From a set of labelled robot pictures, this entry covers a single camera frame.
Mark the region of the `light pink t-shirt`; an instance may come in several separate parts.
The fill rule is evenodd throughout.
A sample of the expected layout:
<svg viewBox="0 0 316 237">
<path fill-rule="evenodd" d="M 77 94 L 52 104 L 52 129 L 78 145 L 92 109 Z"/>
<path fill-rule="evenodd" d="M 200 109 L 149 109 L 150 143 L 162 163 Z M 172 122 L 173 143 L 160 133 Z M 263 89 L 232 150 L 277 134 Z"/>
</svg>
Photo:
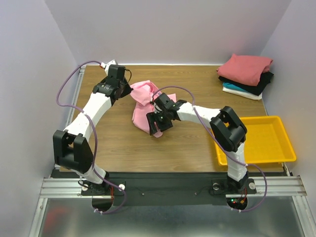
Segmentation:
<svg viewBox="0 0 316 237">
<path fill-rule="evenodd" d="M 132 122 L 138 129 L 149 134 L 150 126 L 146 115 L 154 111 L 154 106 L 150 104 L 150 101 L 158 88 L 150 80 L 136 82 L 131 85 L 131 88 L 130 95 L 136 102 Z"/>
</svg>

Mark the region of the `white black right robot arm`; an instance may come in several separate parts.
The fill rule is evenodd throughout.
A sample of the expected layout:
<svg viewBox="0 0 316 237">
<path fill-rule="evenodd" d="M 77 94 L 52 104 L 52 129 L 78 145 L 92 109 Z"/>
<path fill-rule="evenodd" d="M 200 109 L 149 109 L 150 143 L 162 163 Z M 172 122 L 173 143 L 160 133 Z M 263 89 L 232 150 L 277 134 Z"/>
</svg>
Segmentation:
<svg viewBox="0 0 316 237">
<path fill-rule="evenodd" d="M 174 102 L 165 93 L 152 99 L 150 104 L 154 107 L 153 112 L 146 114 L 150 135 L 170 129 L 173 126 L 173 120 L 203 125 L 226 155 L 228 189 L 233 193 L 238 193 L 245 187 L 248 179 L 244 157 L 247 128 L 231 107 L 209 109 L 185 100 Z"/>
</svg>

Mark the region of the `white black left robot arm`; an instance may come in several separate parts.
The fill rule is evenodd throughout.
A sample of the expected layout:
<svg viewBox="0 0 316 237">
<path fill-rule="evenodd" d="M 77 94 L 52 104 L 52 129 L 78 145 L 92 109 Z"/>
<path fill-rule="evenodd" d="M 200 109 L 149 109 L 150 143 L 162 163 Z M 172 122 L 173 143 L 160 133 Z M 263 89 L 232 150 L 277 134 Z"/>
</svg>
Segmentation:
<svg viewBox="0 0 316 237">
<path fill-rule="evenodd" d="M 93 189 L 100 195 L 106 194 L 110 182 L 106 171 L 95 164 L 96 150 L 89 146 L 89 138 L 96 135 L 96 125 L 101 117 L 120 98 L 131 93 L 132 88 L 125 78 L 126 67 L 115 60 L 101 63 L 106 77 L 96 84 L 90 98 L 77 117 L 63 130 L 53 134 L 54 160 L 77 175 L 93 183 Z"/>
</svg>

